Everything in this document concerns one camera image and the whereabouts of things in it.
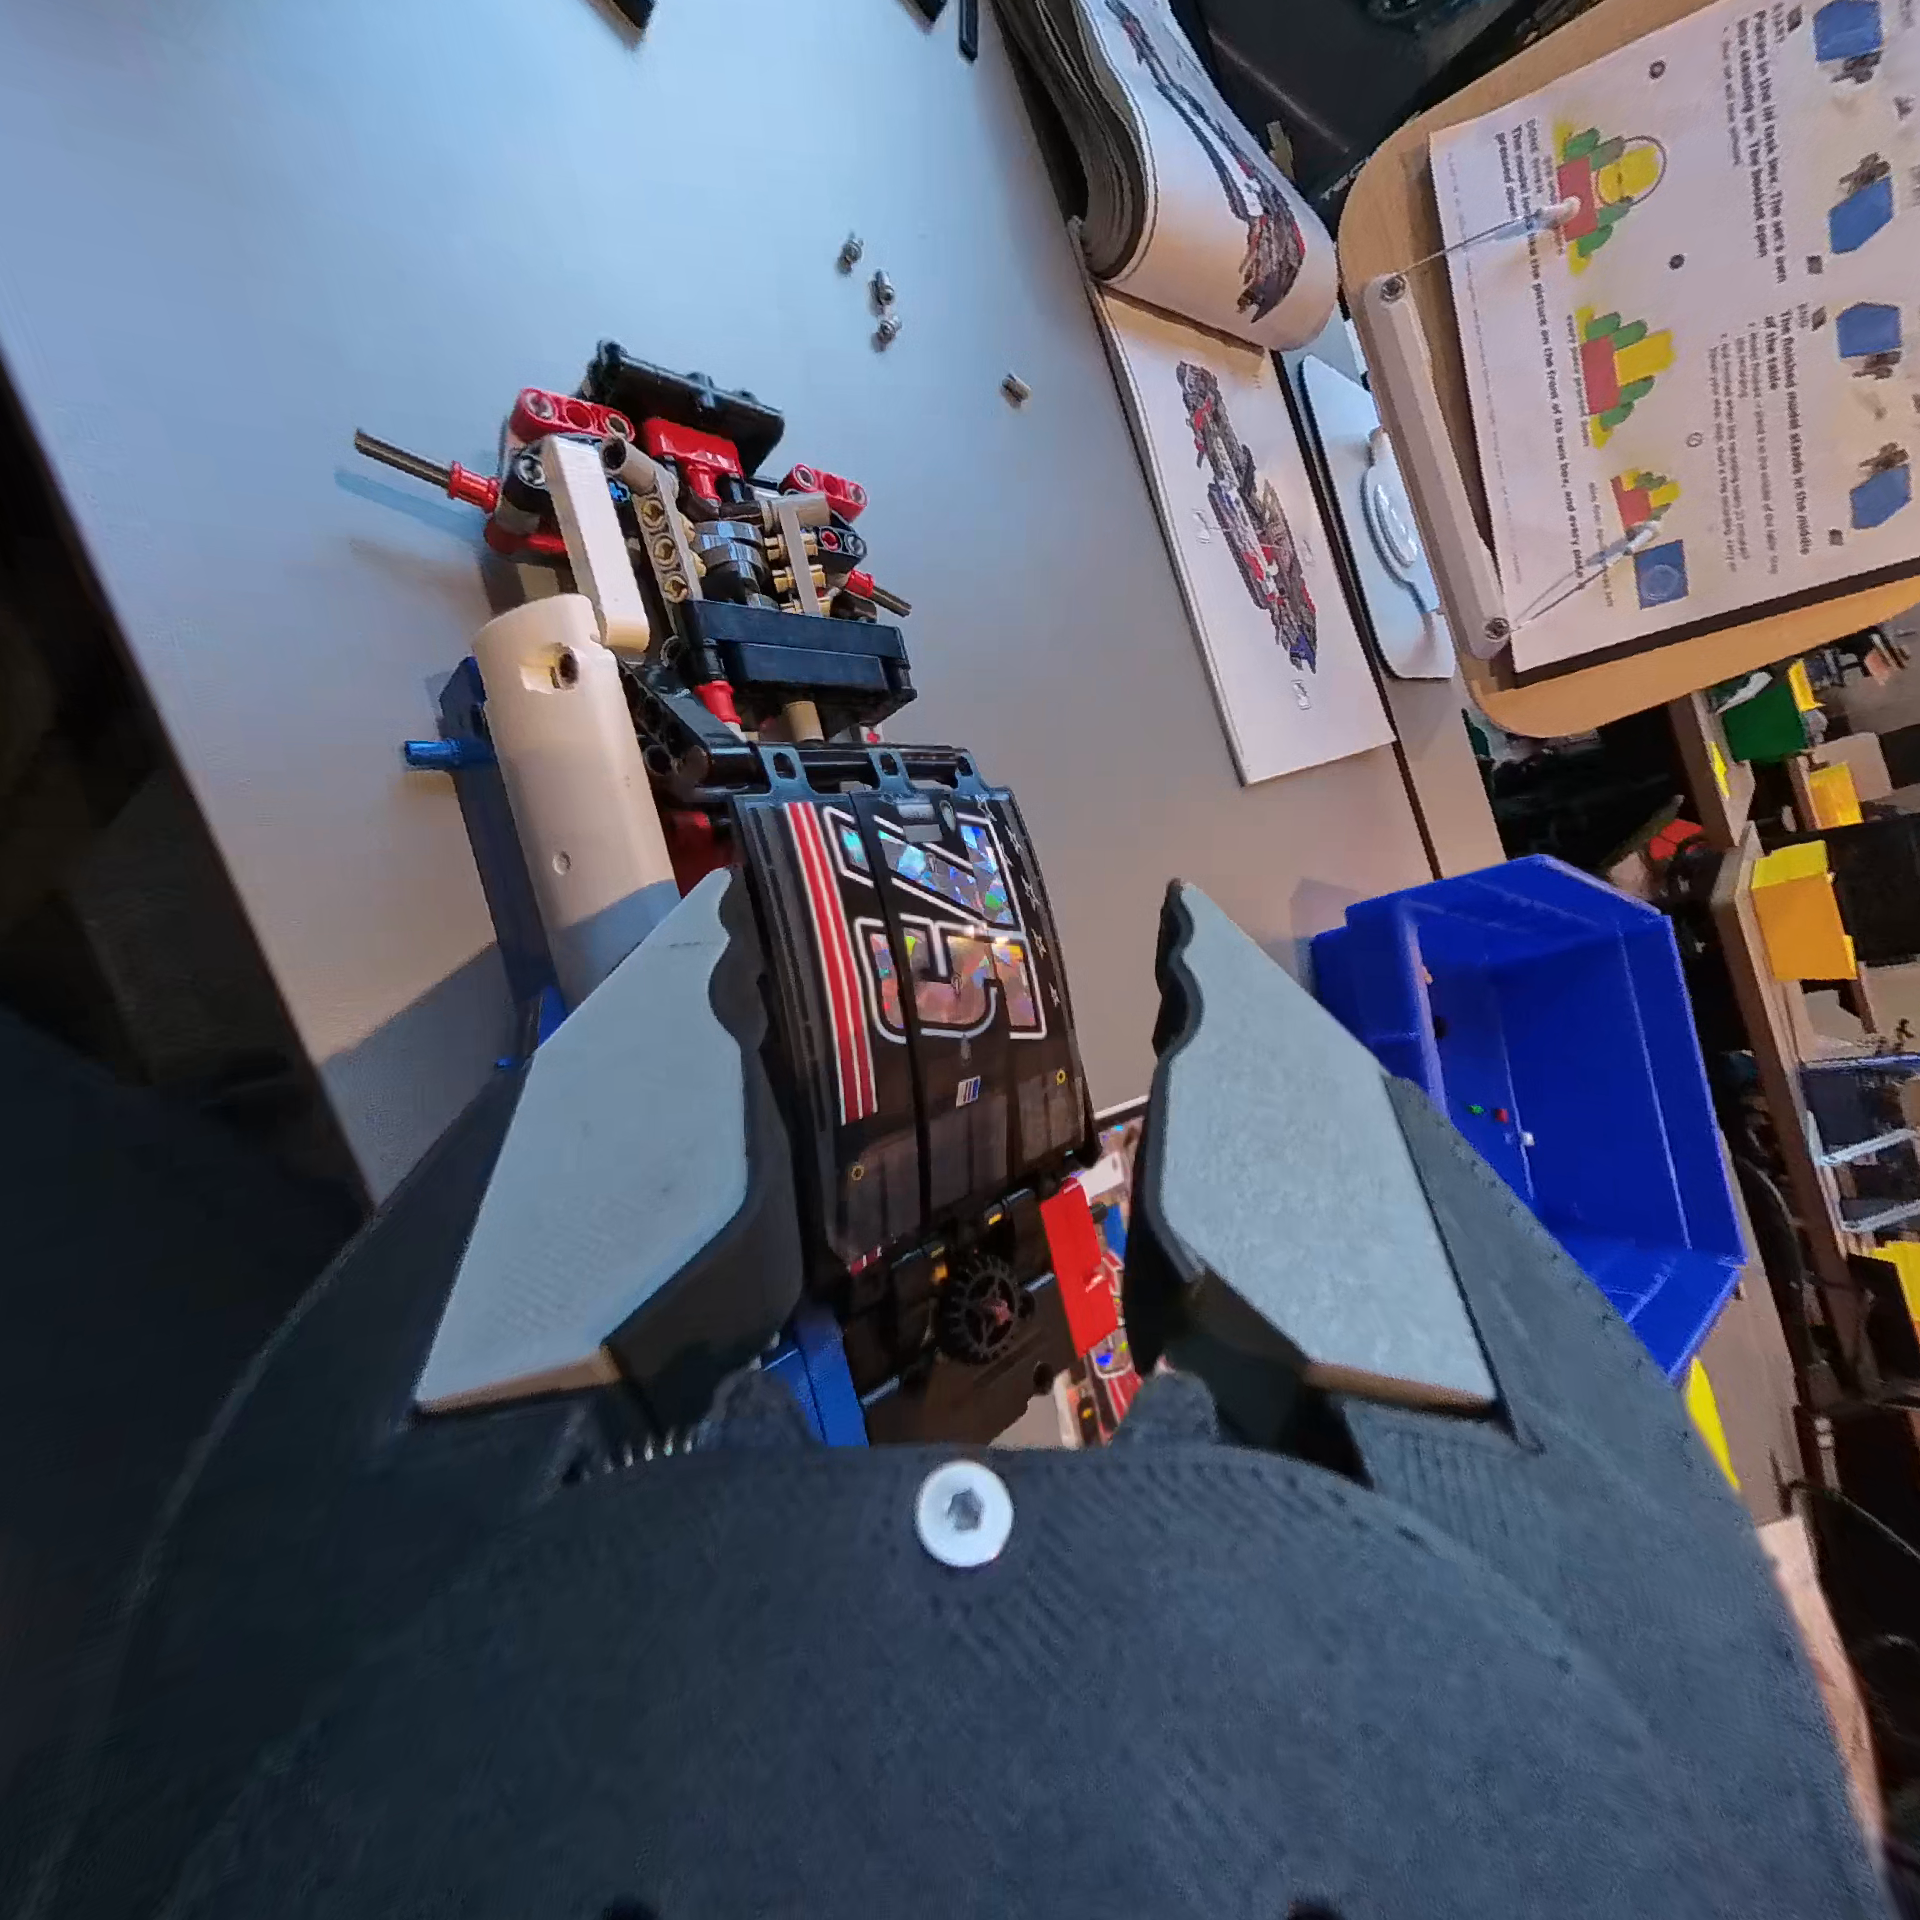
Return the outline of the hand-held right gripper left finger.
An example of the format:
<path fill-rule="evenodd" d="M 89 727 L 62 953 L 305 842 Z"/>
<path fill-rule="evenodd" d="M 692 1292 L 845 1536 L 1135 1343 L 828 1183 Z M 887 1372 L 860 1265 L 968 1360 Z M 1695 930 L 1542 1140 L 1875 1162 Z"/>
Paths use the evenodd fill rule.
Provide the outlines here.
<path fill-rule="evenodd" d="M 627 1385 L 705 1413 L 803 1292 L 794 1146 L 764 1065 L 742 870 L 705 876 L 535 1049 L 422 1413 Z"/>

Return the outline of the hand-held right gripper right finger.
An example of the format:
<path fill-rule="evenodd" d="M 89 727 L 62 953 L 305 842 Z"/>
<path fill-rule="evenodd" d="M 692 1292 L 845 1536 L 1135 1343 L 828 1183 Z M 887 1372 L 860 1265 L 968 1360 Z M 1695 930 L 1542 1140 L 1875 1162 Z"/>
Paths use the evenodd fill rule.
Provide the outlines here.
<path fill-rule="evenodd" d="M 1344 1404 L 1488 1421 L 1471 1322 L 1389 1074 L 1198 884 L 1170 881 L 1122 1315 L 1140 1374 L 1236 1445 Z"/>

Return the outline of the brick-built toy car model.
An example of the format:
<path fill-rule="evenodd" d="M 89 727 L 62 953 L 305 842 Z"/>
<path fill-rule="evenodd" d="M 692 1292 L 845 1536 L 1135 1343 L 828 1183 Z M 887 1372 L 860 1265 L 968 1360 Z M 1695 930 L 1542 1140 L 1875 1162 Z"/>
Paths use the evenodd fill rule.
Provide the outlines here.
<path fill-rule="evenodd" d="M 880 736 L 912 605 L 864 488 L 778 474 L 779 438 L 617 344 L 515 392 L 484 471 L 355 429 L 559 587 L 484 627 L 402 759 L 452 787 L 522 1055 L 699 881 L 739 884 L 801 1206 L 773 1361 L 835 1445 L 999 1445 L 1121 1343 L 1063 958 L 1014 798 Z"/>

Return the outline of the holographic sticker sheet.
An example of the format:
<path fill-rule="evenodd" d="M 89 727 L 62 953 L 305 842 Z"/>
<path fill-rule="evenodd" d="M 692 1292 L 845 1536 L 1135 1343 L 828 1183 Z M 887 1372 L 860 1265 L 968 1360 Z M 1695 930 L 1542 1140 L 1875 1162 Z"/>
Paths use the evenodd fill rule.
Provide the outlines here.
<path fill-rule="evenodd" d="M 1131 1173 L 1147 1101 L 1098 1116 L 1091 1165 L 1040 1209 L 1051 1276 L 1061 1295 L 1069 1365 L 1054 1378 L 1063 1447 L 1102 1447 L 1140 1393 L 1122 1315 L 1122 1266 Z"/>

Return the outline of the blue plastic bin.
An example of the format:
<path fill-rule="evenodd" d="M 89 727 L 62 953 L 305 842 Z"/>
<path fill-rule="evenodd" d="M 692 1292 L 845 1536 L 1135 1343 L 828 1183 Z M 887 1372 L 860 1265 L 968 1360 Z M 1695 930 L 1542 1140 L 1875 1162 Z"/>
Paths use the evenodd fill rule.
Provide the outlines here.
<path fill-rule="evenodd" d="M 1669 919 L 1558 858 L 1509 858 L 1351 905 L 1311 937 L 1310 985 L 1680 1385 L 1746 1253 Z"/>

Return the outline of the open instruction booklet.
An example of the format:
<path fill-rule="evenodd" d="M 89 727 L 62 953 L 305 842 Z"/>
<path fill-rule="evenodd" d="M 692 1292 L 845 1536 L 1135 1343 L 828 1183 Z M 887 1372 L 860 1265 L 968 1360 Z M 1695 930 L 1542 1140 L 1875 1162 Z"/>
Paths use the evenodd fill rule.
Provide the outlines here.
<path fill-rule="evenodd" d="M 1170 5 L 994 5 L 1085 179 L 1091 314 L 1240 785 L 1389 745 L 1284 355 L 1338 316 L 1332 235 Z"/>

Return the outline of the large yellow plastic bin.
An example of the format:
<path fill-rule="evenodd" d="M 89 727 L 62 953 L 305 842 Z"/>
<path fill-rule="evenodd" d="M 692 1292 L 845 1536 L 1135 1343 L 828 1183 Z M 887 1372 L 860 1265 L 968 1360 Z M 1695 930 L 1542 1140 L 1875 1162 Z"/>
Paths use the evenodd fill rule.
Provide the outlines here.
<path fill-rule="evenodd" d="M 1823 835 L 1763 852 L 1749 872 L 1749 905 L 1774 979 L 1857 979 L 1857 947 L 1842 920 Z"/>

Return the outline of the wooden document stand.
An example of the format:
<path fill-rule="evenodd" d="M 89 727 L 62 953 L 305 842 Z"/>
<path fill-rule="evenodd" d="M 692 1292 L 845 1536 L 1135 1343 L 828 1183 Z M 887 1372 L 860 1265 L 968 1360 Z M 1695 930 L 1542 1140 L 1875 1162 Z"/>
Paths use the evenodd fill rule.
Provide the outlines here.
<path fill-rule="evenodd" d="M 1410 492 L 1413 522 L 1436 550 L 1436 584 L 1451 655 L 1471 702 L 1502 727 L 1550 739 L 1776 662 L 1916 609 L 1916 567 L 1823 584 L 1770 612 L 1733 612 L 1669 634 L 1659 648 L 1602 651 L 1553 674 L 1521 676 L 1494 629 L 1506 613 L 1488 506 L 1471 438 L 1464 362 L 1441 268 L 1441 225 L 1425 145 L 1433 133 L 1506 108 L 1546 81 L 1697 13 L 1697 5 L 1509 5 L 1506 43 L 1486 37 L 1420 94 L 1420 110 L 1387 131 L 1344 175 L 1334 250 L 1338 289 L 1357 329 L 1371 394 Z"/>

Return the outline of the green plastic bin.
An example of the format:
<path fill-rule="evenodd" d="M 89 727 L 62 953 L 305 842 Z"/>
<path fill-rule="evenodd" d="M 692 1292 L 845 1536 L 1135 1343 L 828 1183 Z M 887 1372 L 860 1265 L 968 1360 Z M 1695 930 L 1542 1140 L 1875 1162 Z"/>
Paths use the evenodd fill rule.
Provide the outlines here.
<path fill-rule="evenodd" d="M 1811 715 L 1819 715 L 1819 702 L 1801 660 L 1720 690 L 1714 705 L 1725 747 L 1744 763 L 1776 763 L 1808 752 Z"/>

